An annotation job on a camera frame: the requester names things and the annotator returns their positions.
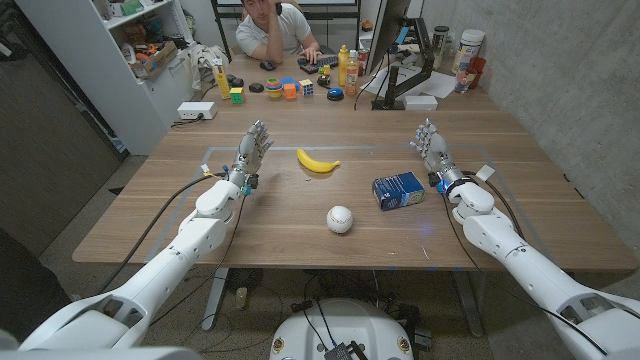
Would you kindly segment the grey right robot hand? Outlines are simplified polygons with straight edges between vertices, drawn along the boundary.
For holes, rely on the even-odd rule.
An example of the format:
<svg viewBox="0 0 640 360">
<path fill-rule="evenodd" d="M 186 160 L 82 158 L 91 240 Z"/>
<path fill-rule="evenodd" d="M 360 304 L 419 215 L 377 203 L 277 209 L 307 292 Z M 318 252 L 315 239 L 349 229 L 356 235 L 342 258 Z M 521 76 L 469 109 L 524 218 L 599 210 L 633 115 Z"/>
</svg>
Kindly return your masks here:
<svg viewBox="0 0 640 360">
<path fill-rule="evenodd" d="M 429 118 L 418 126 L 415 140 L 410 142 L 410 146 L 420 154 L 432 187 L 440 186 L 444 192 L 455 181 L 464 178 L 462 171 L 455 165 L 445 139 Z"/>
</svg>

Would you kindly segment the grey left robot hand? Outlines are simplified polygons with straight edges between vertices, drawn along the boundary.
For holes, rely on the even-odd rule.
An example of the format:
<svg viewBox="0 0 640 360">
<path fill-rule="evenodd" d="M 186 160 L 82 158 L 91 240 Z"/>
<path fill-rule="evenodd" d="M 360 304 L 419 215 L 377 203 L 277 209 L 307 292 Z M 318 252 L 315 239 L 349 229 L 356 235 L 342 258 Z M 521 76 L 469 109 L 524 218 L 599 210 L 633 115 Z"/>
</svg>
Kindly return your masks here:
<svg viewBox="0 0 640 360">
<path fill-rule="evenodd" d="M 245 186 L 248 178 L 258 173 L 264 155 L 272 144 L 266 124 L 257 120 L 238 145 L 228 180 L 238 187 Z"/>
</svg>

